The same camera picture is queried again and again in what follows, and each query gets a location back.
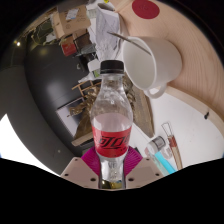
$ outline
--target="mug handle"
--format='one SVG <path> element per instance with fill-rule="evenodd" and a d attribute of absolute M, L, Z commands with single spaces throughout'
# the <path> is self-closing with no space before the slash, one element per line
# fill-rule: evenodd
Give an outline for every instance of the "mug handle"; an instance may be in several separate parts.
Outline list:
<path fill-rule="evenodd" d="M 151 94 L 149 89 L 145 90 L 144 93 L 146 96 L 148 96 L 151 99 L 157 99 L 163 95 L 163 93 L 166 91 L 166 87 L 167 87 L 167 84 L 164 84 L 163 86 L 160 87 L 159 91 L 155 94 Z"/>

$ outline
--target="water bottle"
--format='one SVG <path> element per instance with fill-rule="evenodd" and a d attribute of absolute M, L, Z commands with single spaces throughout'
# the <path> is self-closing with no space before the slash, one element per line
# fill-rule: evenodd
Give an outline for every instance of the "water bottle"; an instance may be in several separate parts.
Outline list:
<path fill-rule="evenodd" d="M 96 152 L 101 162 L 101 178 L 122 183 L 123 161 L 128 152 L 133 112 L 125 94 L 122 61 L 101 62 L 101 89 L 91 110 L 91 124 Z"/>

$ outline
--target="floor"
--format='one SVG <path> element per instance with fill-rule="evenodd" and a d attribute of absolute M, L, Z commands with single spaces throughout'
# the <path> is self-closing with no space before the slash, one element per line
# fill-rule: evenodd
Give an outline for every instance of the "floor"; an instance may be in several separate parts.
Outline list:
<path fill-rule="evenodd" d="M 37 36 L 35 36 L 35 41 L 43 42 Z M 74 147 L 71 144 L 73 137 L 55 113 L 58 108 L 81 97 L 78 88 L 71 90 L 78 84 L 78 80 L 88 74 L 85 67 L 77 69 L 78 63 L 80 63 L 78 57 L 72 55 L 65 57 L 58 44 L 37 46 L 30 36 L 27 39 L 27 55 L 24 65 L 33 98 L 55 134 L 75 156 L 82 156 L 82 150 L 93 146 L 93 141 L 84 146 Z"/>

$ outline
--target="blue object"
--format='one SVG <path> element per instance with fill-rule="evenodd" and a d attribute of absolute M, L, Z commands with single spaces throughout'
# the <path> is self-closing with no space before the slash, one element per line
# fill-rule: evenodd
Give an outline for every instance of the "blue object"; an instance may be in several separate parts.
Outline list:
<path fill-rule="evenodd" d="M 169 174 L 176 172 L 176 170 L 169 164 L 169 162 L 166 159 L 164 159 L 163 155 L 160 152 L 157 152 L 155 154 L 155 157 L 162 163 L 162 165 L 169 172 Z"/>

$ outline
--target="red circle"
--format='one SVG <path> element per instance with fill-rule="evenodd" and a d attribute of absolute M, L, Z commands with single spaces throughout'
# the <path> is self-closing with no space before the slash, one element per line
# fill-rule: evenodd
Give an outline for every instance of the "red circle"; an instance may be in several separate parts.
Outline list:
<path fill-rule="evenodd" d="M 160 11 L 155 3 L 147 0 L 135 0 L 132 3 L 132 9 L 142 19 L 154 19 Z"/>

